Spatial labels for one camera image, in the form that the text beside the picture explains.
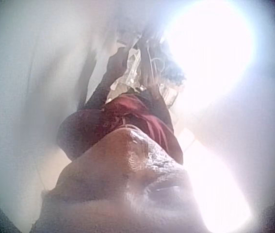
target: hand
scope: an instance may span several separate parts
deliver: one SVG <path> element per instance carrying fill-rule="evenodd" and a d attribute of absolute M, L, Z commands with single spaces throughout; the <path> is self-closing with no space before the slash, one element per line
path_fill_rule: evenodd
<path fill-rule="evenodd" d="M 118 78 L 122 77 L 127 70 L 129 51 L 119 48 L 117 53 L 111 56 L 107 63 L 107 71 L 104 76 L 108 83 L 113 84 Z"/>

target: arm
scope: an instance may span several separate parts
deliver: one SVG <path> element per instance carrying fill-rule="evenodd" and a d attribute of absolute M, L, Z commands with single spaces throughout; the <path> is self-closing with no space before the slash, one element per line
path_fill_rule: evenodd
<path fill-rule="evenodd" d="M 125 48 L 119 48 L 117 53 L 111 56 L 107 63 L 107 71 L 104 74 L 102 81 L 99 83 L 92 96 L 84 107 L 78 109 L 101 109 L 107 99 L 110 91 L 110 86 L 118 78 L 124 75 L 127 70 L 129 52 Z"/>

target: maroon garment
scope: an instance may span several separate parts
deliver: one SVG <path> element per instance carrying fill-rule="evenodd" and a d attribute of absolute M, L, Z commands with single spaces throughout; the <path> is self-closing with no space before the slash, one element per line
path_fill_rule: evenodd
<path fill-rule="evenodd" d="M 105 104 L 102 110 L 85 109 L 73 113 L 61 124 L 57 143 L 69 159 L 74 160 L 121 127 L 124 121 L 141 129 L 176 162 L 183 163 L 174 133 L 134 94 L 122 94 Z"/>

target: sunlight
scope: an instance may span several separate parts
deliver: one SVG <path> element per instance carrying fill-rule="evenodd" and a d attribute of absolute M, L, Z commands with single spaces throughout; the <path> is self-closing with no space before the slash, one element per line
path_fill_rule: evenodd
<path fill-rule="evenodd" d="M 229 233 L 250 218 L 249 206 L 225 164 L 200 142 L 185 152 L 194 196 L 206 227 L 213 233 Z"/>
<path fill-rule="evenodd" d="M 171 53 L 187 76 L 184 101 L 201 109 L 226 93 L 254 57 L 252 30 L 228 1 L 202 0 L 187 7 L 165 32 Z"/>

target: person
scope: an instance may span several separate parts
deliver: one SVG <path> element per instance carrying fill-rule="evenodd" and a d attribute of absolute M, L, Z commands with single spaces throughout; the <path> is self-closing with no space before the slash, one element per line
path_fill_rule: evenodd
<path fill-rule="evenodd" d="M 60 126 L 71 159 L 31 232 L 206 232 L 168 109 L 154 85 L 106 103 L 127 69 L 120 48 L 85 106 Z"/>

